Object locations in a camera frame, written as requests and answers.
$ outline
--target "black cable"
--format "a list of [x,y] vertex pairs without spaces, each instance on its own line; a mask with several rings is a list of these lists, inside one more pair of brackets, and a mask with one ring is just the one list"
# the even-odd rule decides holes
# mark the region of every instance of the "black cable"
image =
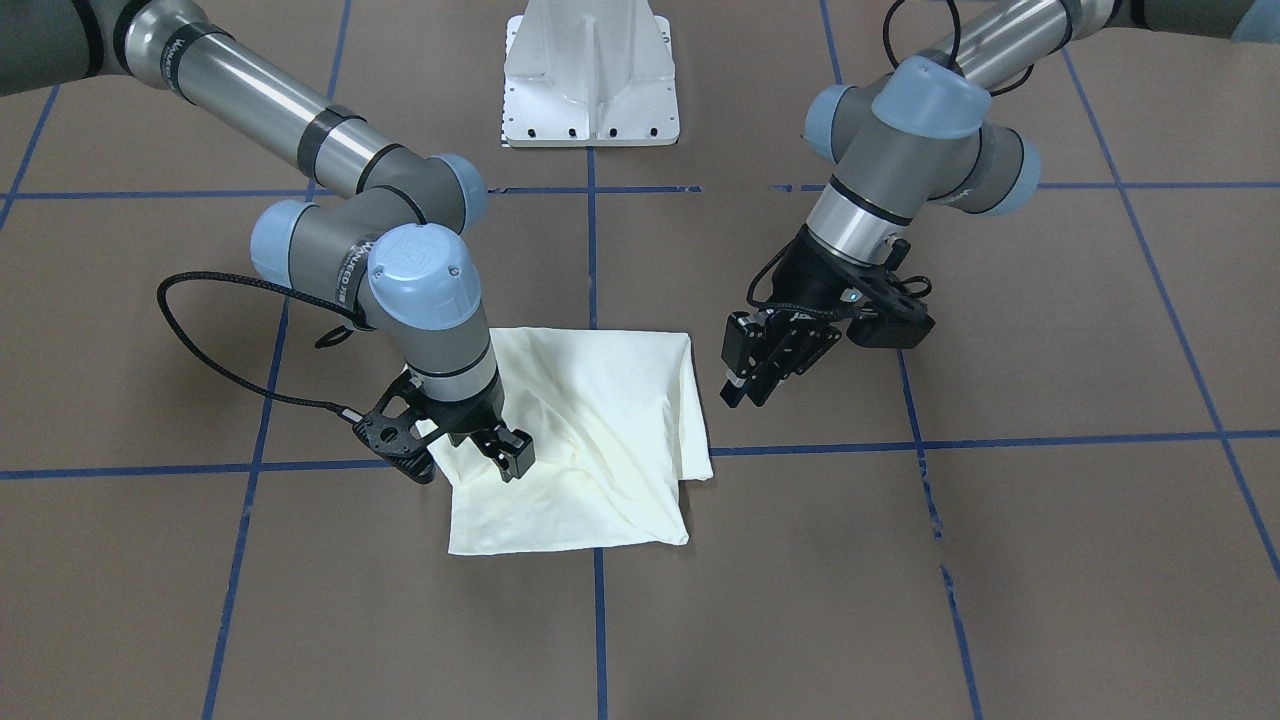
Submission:
[[1034,70],[1034,69],[1036,69],[1034,64],[1027,65],[1027,70],[1023,73],[1023,77],[1018,78],[1018,81],[1014,82],[1012,85],[1006,85],[1005,87],[1001,87],[1000,90],[992,90],[991,91],[991,96],[995,97],[997,95],[1004,95],[1006,92],[1012,92],[1012,91],[1018,90],[1019,87],[1021,87],[1023,85],[1025,85],[1028,79],[1030,79],[1032,70]]
[[189,282],[189,281],[224,282],[224,283],[232,283],[232,284],[243,284],[243,286],[248,286],[248,287],[256,287],[259,290],[266,290],[266,291],[270,291],[270,292],[275,292],[278,295],[283,295],[285,297],[292,297],[293,300],[301,300],[302,302],[307,302],[310,305],[315,305],[316,307],[323,307],[325,310],[329,310],[330,313],[337,313],[337,314],[342,315],[343,318],[347,318],[352,323],[360,324],[360,323],[362,323],[362,319],[356,313],[352,313],[351,310],[347,310],[346,307],[343,307],[342,305],[338,305],[335,302],[329,302],[326,300],[320,300],[319,297],[315,297],[315,296],[311,296],[311,295],[306,295],[305,292],[298,292],[298,291],[296,291],[293,288],[288,288],[288,287],[284,287],[284,286],[270,283],[270,282],[266,282],[264,279],[250,278],[250,277],[246,277],[246,275],[237,275],[237,274],[232,274],[232,273],[215,273],[215,272],[210,272],[210,270],[195,270],[195,272],[191,272],[191,273],[178,273],[177,275],[170,275],[170,277],[165,278],[164,282],[160,283],[160,287],[156,288],[156,302],[160,305],[160,313],[164,314],[165,322],[169,323],[169,329],[173,331],[173,334],[178,336],[178,341],[182,342],[182,345],[192,355],[195,355],[197,360],[200,360],[205,365],[212,368],[214,372],[216,372],[219,375],[229,379],[230,382],[241,386],[242,388],[244,388],[247,391],[251,391],[251,392],[255,392],[257,395],[261,395],[262,397],[268,397],[268,398],[276,400],[276,401],[280,401],[280,402],[287,402],[289,405],[301,405],[303,407],[319,407],[321,410],[328,410],[328,411],[330,411],[330,413],[333,413],[333,414],[343,418],[347,421],[353,421],[352,420],[353,416],[358,418],[358,416],[362,415],[362,413],[357,413],[357,411],[355,411],[355,410],[352,410],[349,407],[346,407],[343,405],[338,405],[337,402],[329,402],[329,401],[325,401],[325,400],[308,400],[308,398],[305,398],[305,397],[293,397],[292,395],[282,395],[279,392],[274,392],[274,391],[266,389],[265,387],[259,387],[259,386],[251,383],[250,380],[247,380],[247,379],[237,375],[236,373],[228,370],[227,368],[224,368],[223,365],[220,365],[216,360],[214,360],[209,355],[205,355],[205,352],[202,350],[200,350],[200,347],[197,347],[196,343],[191,340],[191,336],[188,336],[187,332],[184,329],[182,329],[182,325],[178,324],[178,319],[174,318],[174,315],[173,315],[173,310],[169,309],[169,297],[168,297],[169,296],[169,288],[172,288],[173,286],[175,286],[178,283],[184,283],[184,282]]
[[805,307],[804,305],[794,305],[791,302],[767,302],[755,299],[756,286],[760,284],[760,281],[764,279],[764,275],[767,275],[769,270],[772,270],[773,266],[777,265],[780,260],[782,260],[782,256],[786,255],[787,251],[791,250],[791,246],[795,245],[796,242],[800,242],[799,237],[788,242],[782,250],[778,251],[777,255],[773,256],[772,260],[769,260],[768,263],[764,264],[763,268],[760,268],[759,273],[755,273],[755,277],[751,278],[751,284],[746,286],[746,304],[750,305],[751,307],[755,307],[756,310],[787,310],[791,313],[804,313],[805,315],[809,315],[815,320],[824,320],[828,323],[836,323],[840,320],[852,318],[856,314],[856,310],[852,307],[842,311],[818,310],[817,307]]
[[[916,300],[933,292],[933,281],[931,281],[924,275],[911,275],[905,281],[891,282],[890,284],[893,286],[893,288],[901,292],[902,295],[908,297],[914,297]],[[919,284],[923,287],[920,290],[910,290],[908,286],[913,284]]]
[[[906,0],[893,0],[893,4],[888,6],[888,12],[884,13],[884,24],[881,27],[881,41],[884,42],[884,55],[888,56],[888,64],[897,69],[899,61],[897,56],[893,55],[893,41],[888,36],[890,26],[893,23],[893,15],[897,9],[902,6]],[[960,55],[960,9],[956,8],[955,0],[946,0],[947,12],[951,13],[951,55],[947,58],[947,64],[945,65],[948,70],[959,69],[956,64],[956,58]]]
[[347,338],[355,334],[355,332],[356,331],[348,328],[347,325],[338,325],[337,328],[320,336],[320,340],[315,342],[315,348],[324,350],[335,345],[342,345],[343,342],[347,342]]

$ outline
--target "white cloth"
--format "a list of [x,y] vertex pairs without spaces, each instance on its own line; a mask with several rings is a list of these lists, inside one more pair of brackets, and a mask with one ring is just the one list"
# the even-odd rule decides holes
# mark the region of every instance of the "white cloth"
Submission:
[[471,442],[431,445],[453,484],[452,555],[685,544],[677,482],[712,477],[685,333],[495,328],[503,419],[536,461],[503,483]]

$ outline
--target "folded cloth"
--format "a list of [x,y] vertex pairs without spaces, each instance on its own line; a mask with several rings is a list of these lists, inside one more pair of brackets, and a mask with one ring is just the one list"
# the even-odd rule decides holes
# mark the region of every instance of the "folded cloth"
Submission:
[[712,477],[689,336],[495,328],[492,337],[503,419],[534,436],[536,460],[503,483],[474,443],[431,445],[453,484],[449,553],[689,542],[677,482]]

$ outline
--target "brown floor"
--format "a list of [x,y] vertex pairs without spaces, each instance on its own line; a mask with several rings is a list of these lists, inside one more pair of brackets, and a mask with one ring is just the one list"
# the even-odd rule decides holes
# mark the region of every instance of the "brown floor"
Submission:
[[[992,111],[1042,190],[913,225],[933,334],[731,411],[724,315],[829,173],[809,101],[887,69],[888,0],[653,0],[681,141],[596,152],[498,145],[524,4],[205,5],[476,163],[495,325],[694,337],[717,477],[682,493],[690,544],[448,556],[445,483],[264,409],[156,310],[170,273],[251,272],[297,173],[131,79],[6,97],[0,717],[1280,716],[1280,47],[1108,31],[1044,60]],[[947,27],[896,23],[901,51]],[[285,392],[369,405],[398,372],[385,338],[311,350],[311,309],[282,332],[270,296],[177,295]]]

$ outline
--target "black ring band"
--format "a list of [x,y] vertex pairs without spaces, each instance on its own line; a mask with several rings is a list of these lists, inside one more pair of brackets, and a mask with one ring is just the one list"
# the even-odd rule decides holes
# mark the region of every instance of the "black ring band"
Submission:
[[120,10],[120,17],[115,18],[115,28],[111,31],[111,44],[115,46],[115,59],[120,63],[120,68],[124,72],[133,74],[129,69],[129,59],[124,53],[124,41],[129,33],[129,26],[133,24],[133,18],[138,15],[138,12],[146,6],[151,0],[129,0],[129,4]]
[[1014,191],[1015,187],[1018,187],[1018,178],[1023,177],[1021,168],[1027,163],[1027,141],[1023,140],[1023,136],[1018,135],[1018,131],[1011,129],[1009,132],[1014,133],[1014,137],[1018,138],[1018,149],[1023,151],[1021,163],[1018,164],[1018,176],[1014,178],[1014,184],[1009,186],[1009,190],[1006,190],[1005,193],[1000,196],[1000,200],[997,200],[995,205],[992,205],[991,208],[987,208],[986,210],[965,210],[965,213],[970,215],[980,215],[983,213],[991,213],[996,208],[1000,208],[1000,204],[1007,200],[1009,195]]
[[1066,32],[1062,33],[1062,42],[1059,42],[1057,47],[1050,55],[1066,47],[1066,44],[1071,41],[1071,36],[1075,35],[1075,20],[1071,19],[1071,9],[1066,6],[1066,0],[1057,0],[1057,4],[1062,6],[1062,14],[1066,18]]
[[1147,24],[1146,0],[1133,0],[1129,4],[1129,17],[1133,18],[1133,24],[1140,27],[1142,29],[1151,29],[1151,26]]
[[390,152],[392,150],[399,150],[401,147],[404,147],[404,146],[401,145],[399,142],[393,142],[393,143],[388,145],[387,147],[383,147],[378,152],[374,152],[374,156],[370,158],[369,163],[365,164],[365,169],[361,170],[360,179],[356,181],[356,193],[357,195],[365,191],[365,183],[369,182],[369,176],[374,174],[374,168],[378,165],[378,163],[383,158],[385,158],[388,152]]
[[419,369],[419,368],[413,368],[413,365],[410,365],[410,368],[413,368],[415,373],[417,373],[420,375],[426,375],[429,378],[456,378],[456,377],[461,375],[462,373],[466,373],[467,370],[471,370],[472,368],[475,368],[476,365],[479,365],[480,363],[483,363],[484,359],[485,359],[485,356],[489,355],[489,348],[490,347],[493,347],[493,341],[492,340],[485,343],[484,352],[481,352],[479,357],[476,357],[475,360],[467,363],[467,365],[465,368],[460,368],[460,369],[453,370],[451,373],[428,373],[426,370],[422,370],[422,369]]
[[316,179],[316,159],[320,158],[320,146],[324,145],[329,133],[342,123],[357,118],[349,111],[340,111],[335,108],[325,108],[320,114],[311,118],[302,137],[298,140],[298,169],[311,179]]
[[413,215],[417,217],[417,224],[420,224],[420,225],[425,225],[426,224],[426,215],[422,214],[422,209],[419,208],[417,202],[413,202],[413,199],[410,197],[408,195],[406,195],[403,190],[401,190],[398,187],[392,187],[389,184],[375,184],[374,188],[375,190],[385,190],[388,192],[394,192],[401,200],[404,201],[406,205],[408,205],[410,210],[413,210]]
[[844,196],[845,200],[852,202],[854,205],[858,205],[863,210],[867,210],[868,213],[870,213],[872,215],[876,215],[877,218],[879,218],[882,220],[888,220],[890,223],[893,223],[895,225],[902,225],[904,228],[906,225],[911,224],[911,218],[904,218],[902,215],[895,215],[893,213],[890,213],[888,210],[877,206],[870,200],[867,200],[861,195],[858,195],[852,190],[849,190],[849,186],[846,186],[845,183],[840,182],[840,178],[837,178],[836,176],[831,176],[831,187],[833,187],[836,190],[836,192],[838,192],[841,196]]
[[210,23],[187,23],[169,36],[164,44],[164,51],[160,53],[160,77],[164,78],[169,90],[177,92],[187,102],[191,102],[191,99],[182,94],[182,87],[178,85],[178,67],[187,50],[191,50],[191,46],[206,35],[227,35],[227,31]]

